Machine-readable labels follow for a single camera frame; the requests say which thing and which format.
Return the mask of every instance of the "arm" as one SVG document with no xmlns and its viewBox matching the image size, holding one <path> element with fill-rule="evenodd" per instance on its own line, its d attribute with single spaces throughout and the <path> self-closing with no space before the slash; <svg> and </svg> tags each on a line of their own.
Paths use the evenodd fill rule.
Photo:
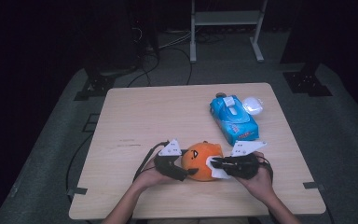
<svg viewBox="0 0 358 224">
<path fill-rule="evenodd" d="M 260 152 L 255 152 L 258 157 L 264 157 Z M 246 180 L 237 178 L 244 187 L 255 197 L 262 202 L 268 210 L 275 216 L 282 224 L 297 224 L 300 221 L 292 214 L 292 212 L 284 205 L 284 203 L 275 194 L 272 187 L 272 181 L 269 176 L 269 171 L 264 168 L 258 168 L 258 173 L 252 179 Z"/>
<path fill-rule="evenodd" d="M 147 163 L 144 170 L 130 185 L 116 207 L 103 220 L 103 224 L 126 223 L 138 203 L 139 196 L 141 196 L 145 190 L 167 180 L 172 180 L 154 168 L 155 164 L 153 160 L 154 159 L 151 159 Z"/>
</svg>

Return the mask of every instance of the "wooden table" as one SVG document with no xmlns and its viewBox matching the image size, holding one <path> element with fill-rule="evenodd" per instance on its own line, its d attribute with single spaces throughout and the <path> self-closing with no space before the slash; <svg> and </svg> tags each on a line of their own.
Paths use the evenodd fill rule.
<svg viewBox="0 0 358 224">
<path fill-rule="evenodd" d="M 209 112 L 218 92 L 239 99 L 261 99 L 264 111 L 254 116 L 262 141 L 260 149 L 274 170 L 273 186 L 295 214 L 321 214 L 324 202 L 313 182 L 275 94 L 267 83 L 112 89 L 108 92 L 93 136 L 69 216 L 104 218 L 118 203 L 145 155 L 157 143 L 177 138 L 181 148 L 202 141 L 218 143 L 224 154 L 230 146 Z M 246 217 L 267 215 L 266 207 L 235 179 L 198 182 L 186 179 L 148 189 L 134 218 Z"/>
</svg>

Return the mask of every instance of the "blue box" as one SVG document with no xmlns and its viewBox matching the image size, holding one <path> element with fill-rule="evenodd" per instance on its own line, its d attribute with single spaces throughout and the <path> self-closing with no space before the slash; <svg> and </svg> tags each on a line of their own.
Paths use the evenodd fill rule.
<svg viewBox="0 0 358 224">
<path fill-rule="evenodd" d="M 258 138 L 258 125 L 236 95 L 216 96 L 210 106 L 214 121 L 232 146 L 236 141 Z"/>
</svg>

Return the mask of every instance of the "pumpkin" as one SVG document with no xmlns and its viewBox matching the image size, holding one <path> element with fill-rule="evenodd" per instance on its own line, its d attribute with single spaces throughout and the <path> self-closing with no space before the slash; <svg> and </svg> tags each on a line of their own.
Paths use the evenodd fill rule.
<svg viewBox="0 0 358 224">
<path fill-rule="evenodd" d="M 192 179 L 199 181 L 214 180 L 212 170 L 206 165 L 206 160 L 210 156 L 223 157 L 222 147 L 219 144 L 208 142 L 197 143 L 191 146 L 182 156 L 182 168 L 185 170 L 198 169 L 195 174 L 189 175 Z"/>
</svg>

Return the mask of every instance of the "tissue box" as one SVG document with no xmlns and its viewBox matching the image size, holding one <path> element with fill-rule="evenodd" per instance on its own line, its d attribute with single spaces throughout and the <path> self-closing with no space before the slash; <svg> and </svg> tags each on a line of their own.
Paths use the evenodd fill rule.
<svg viewBox="0 0 358 224">
<path fill-rule="evenodd" d="M 210 106 L 213 119 L 232 146 L 236 141 L 258 138 L 258 125 L 236 95 L 216 96 Z"/>
</svg>

